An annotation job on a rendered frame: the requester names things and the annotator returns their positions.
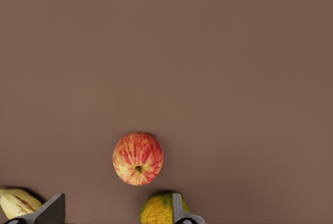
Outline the red yellow striped apple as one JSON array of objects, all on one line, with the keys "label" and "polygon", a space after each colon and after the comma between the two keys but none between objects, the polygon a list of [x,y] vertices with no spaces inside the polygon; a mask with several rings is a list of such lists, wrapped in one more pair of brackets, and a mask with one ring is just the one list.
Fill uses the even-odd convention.
[{"label": "red yellow striped apple", "polygon": [[162,147],[149,133],[129,133],[117,142],[112,162],[122,181],[133,186],[143,186],[151,183],[161,171]]}]

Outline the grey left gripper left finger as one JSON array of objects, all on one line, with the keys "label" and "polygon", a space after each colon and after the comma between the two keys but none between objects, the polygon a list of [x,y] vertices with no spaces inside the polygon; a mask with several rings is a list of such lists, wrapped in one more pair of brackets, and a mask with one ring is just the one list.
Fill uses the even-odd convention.
[{"label": "grey left gripper left finger", "polygon": [[65,224],[65,194],[56,193],[36,212],[15,217],[3,224]]}]

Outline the pale yellow striped fruit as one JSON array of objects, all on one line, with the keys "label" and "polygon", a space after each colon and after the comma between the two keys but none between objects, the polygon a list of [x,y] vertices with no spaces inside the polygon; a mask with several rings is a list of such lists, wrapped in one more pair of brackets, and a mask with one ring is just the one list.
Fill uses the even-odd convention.
[{"label": "pale yellow striped fruit", "polygon": [[0,207],[8,219],[36,212],[43,203],[21,189],[0,189]]}]

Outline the yellow green round fruit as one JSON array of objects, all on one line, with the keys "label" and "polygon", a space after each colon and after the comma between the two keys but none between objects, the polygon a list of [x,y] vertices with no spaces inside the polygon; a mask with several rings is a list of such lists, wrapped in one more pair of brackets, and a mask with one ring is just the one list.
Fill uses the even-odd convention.
[{"label": "yellow green round fruit", "polygon": [[139,212],[140,224],[173,224],[173,193],[159,191],[143,202]]}]

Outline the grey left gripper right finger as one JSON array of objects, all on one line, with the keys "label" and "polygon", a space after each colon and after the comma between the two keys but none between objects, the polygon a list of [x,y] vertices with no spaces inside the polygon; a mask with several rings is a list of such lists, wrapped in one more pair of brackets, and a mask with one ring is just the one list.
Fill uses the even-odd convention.
[{"label": "grey left gripper right finger", "polygon": [[179,193],[173,193],[173,224],[206,224],[206,221],[197,215],[186,213]]}]

